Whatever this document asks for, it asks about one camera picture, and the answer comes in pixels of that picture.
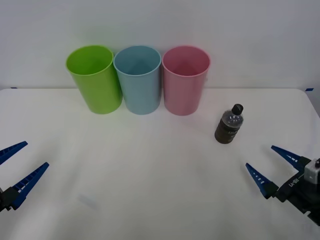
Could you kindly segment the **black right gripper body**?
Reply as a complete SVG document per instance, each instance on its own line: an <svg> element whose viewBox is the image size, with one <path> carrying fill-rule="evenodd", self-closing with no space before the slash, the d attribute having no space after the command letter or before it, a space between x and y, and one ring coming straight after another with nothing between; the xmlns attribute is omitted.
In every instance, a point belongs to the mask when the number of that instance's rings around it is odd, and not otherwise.
<svg viewBox="0 0 320 240"><path fill-rule="evenodd" d="M281 185L274 196L282 203L288 201L314 223L320 222L320 165L308 163L304 172Z"/></svg>

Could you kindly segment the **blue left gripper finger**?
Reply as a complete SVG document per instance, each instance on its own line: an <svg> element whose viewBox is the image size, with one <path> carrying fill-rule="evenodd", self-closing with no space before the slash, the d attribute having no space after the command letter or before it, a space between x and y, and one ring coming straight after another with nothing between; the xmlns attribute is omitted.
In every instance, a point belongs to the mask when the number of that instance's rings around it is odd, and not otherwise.
<svg viewBox="0 0 320 240"><path fill-rule="evenodd" d="M28 143L26 141L22 141L0 150L0 165L2 165L4 162L6 162L9 158L11 158L14 154L16 154L18 151L20 151L27 145Z"/></svg>
<svg viewBox="0 0 320 240"><path fill-rule="evenodd" d="M7 211L10 209L17 210L26 200L27 195L30 193L49 166L49 163L45 162L21 181L3 191L2 209L6 209Z"/></svg>

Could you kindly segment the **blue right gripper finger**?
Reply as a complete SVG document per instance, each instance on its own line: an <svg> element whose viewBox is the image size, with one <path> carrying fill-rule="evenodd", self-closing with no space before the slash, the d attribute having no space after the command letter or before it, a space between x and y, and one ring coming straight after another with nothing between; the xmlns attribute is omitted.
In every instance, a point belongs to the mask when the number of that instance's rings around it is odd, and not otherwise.
<svg viewBox="0 0 320 240"><path fill-rule="evenodd" d="M259 173L249 163L246 163L245 167L247 168L249 174L253 178L256 185L258 186L263 197L265 199L269 199L270 197L273 197L279 187L274 182L270 181L265 176L263 176L261 173Z"/></svg>
<svg viewBox="0 0 320 240"><path fill-rule="evenodd" d="M283 148L275 145L271 146L271 149L283 157L289 164L291 164L297 171L304 172L305 166L310 162L309 158L297 155Z"/></svg>

